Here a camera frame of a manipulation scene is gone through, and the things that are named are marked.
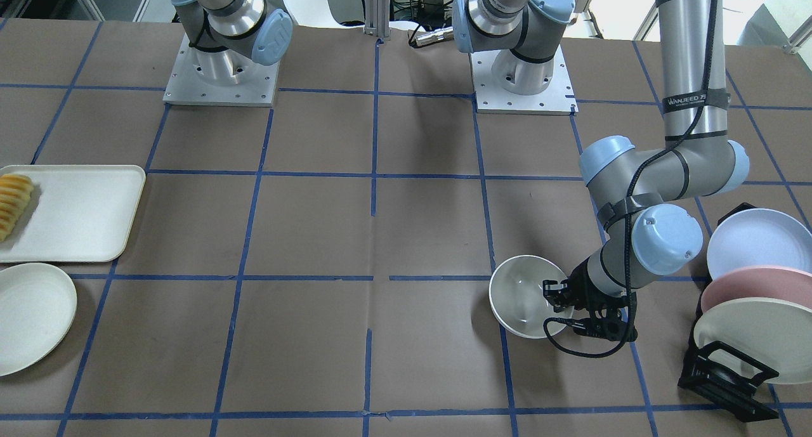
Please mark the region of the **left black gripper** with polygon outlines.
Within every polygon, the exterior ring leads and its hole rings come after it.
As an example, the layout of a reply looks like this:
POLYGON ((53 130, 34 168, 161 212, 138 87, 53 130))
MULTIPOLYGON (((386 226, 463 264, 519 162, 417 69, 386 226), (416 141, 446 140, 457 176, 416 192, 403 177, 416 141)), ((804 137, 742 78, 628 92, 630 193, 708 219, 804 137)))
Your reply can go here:
POLYGON ((609 296, 600 292, 589 277, 587 263, 577 266, 563 283, 552 279, 542 281, 542 295, 555 313, 572 310, 601 311, 608 308, 609 296))

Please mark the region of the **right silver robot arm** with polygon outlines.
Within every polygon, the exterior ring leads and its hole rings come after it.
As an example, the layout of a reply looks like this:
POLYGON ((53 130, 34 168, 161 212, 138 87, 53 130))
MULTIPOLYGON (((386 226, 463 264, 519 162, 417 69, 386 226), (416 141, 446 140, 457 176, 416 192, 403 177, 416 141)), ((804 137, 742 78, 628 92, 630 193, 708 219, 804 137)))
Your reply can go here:
POLYGON ((287 52, 294 24, 267 0, 171 0, 188 38, 186 54, 204 81, 238 84, 287 52))

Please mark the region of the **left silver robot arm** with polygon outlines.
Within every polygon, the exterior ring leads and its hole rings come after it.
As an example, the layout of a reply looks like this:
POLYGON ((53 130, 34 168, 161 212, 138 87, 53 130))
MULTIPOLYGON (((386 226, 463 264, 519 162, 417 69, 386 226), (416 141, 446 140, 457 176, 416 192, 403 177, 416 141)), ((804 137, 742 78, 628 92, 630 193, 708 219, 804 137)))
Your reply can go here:
MULTIPOLYGON (((747 177, 745 149, 727 137, 722 1, 655 0, 664 147, 640 150, 624 136, 609 136, 580 155, 581 177, 611 238, 568 278, 542 283, 557 311, 620 307, 635 290, 681 269, 703 236, 674 202, 731 191, 747 177)), ((499 88, 537 95, 554 77, 574 6, 575 0, 454 0, 454 39, 462 53, 497 52, 490 73, 499 88)))

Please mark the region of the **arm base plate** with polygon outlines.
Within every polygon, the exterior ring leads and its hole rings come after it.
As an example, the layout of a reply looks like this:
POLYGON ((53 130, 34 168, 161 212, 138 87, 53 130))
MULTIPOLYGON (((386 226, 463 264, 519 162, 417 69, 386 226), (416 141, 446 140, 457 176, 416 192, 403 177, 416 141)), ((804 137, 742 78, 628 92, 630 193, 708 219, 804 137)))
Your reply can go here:
POLYGON ((280 64, 262 66, 232 50, 202 52, 183 36, 163 101, 188 107, 272 107, 280 64))
POLYGON ((562 49, 540 64, 510 50, 470 55, 476 109, 484 114, 574 114, 579 110, 562 49))

